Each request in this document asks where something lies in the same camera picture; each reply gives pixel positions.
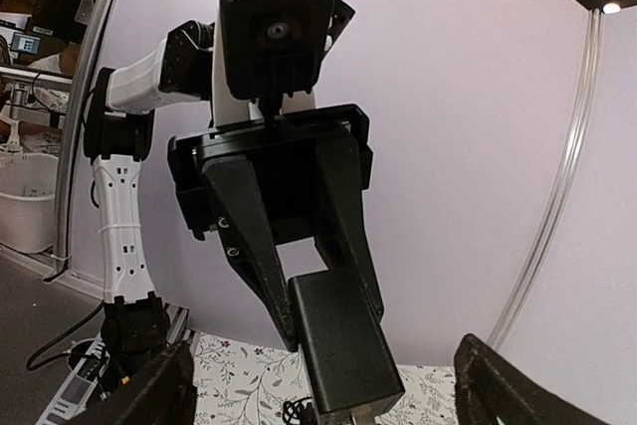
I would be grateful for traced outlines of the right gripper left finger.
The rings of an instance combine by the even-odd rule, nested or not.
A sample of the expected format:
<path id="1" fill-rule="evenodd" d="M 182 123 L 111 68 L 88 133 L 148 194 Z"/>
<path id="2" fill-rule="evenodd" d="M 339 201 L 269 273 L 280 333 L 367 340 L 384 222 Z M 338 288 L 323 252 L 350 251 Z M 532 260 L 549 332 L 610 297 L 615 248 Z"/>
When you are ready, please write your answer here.
<path id="1" fill-rule="evenodd" d="M 70 422 L 76 425 L 192 424 L 197 388 L 188 342 L 174 343 L 106 401 Z"/>

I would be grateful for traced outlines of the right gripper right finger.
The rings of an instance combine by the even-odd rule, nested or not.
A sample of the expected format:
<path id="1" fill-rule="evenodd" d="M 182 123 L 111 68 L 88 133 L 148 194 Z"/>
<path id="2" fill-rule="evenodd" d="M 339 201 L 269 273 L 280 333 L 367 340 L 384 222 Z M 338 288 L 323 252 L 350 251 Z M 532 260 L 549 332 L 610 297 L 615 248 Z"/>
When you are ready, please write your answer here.
<path id="1" fill-rule="evenodd" d="M 453 364 L 459 424 L 605 423 L 537 384 L 473 333 L 462 337 Z"/>

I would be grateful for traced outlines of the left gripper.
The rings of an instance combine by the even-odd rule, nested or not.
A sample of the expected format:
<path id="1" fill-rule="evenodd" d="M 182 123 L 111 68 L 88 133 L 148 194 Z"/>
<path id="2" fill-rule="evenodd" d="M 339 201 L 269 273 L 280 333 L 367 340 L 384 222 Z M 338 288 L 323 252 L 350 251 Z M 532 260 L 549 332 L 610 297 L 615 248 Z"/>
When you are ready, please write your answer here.
<path id="1" fill-rule="evenodd" d="M 315 211 L 320 257 L 330 269 L 353 272 L 375 318 L 384 315 L 363 215 L 362 189 L 369 187 L 373 157 L 368 133 L 369 117 L 349 104 L 168 141 L 187 228 L 203 241 L 218 224 L 230 266 L 263 303 L 289 351 L 299 341 L 275 242 L 311 237 Z"/>

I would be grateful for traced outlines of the black plug adapter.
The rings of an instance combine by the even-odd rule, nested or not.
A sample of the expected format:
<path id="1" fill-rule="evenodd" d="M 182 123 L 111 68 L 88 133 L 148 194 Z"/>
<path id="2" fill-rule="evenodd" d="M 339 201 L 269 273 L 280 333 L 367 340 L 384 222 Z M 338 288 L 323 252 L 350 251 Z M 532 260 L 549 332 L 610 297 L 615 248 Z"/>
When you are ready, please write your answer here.
<path id="1" fill-rule="evenodd" d="M 387 340 L 348 269 L 289 280 L 292 312 L 319 424 L 371 424 L 405 393 Z"/>

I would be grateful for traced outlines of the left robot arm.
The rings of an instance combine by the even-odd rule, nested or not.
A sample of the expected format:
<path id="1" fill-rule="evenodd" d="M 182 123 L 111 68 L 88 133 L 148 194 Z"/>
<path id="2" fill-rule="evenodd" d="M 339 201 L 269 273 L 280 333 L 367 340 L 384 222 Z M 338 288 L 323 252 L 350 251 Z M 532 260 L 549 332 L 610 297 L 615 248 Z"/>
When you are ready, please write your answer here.
<path id="1" fill-rule="evenodd" d="M 313 238 L 329 268 L 350 268 L 377 318 L 384 306 L 364 230 L 370 181 L 369 120 L 355 105 L 296 107 L 249 119 L 236 100 L 213 99 L 216 75 L 233 61 L 217 27 L 187 22 L 158 48 L 98 76 L 84 140 L 93 168 L 106 251 L 102 338 L 122 379 L 168 343 L 169 319 L 146 266 L 138 182 L 151 148 L 155 111 L 211 101 L 234 119 L 173 138 L 168 163 L 189 230 L 220 234 L 231 267 L 267 309 L 282 340 L 298 334 L 277 248 Z"/>

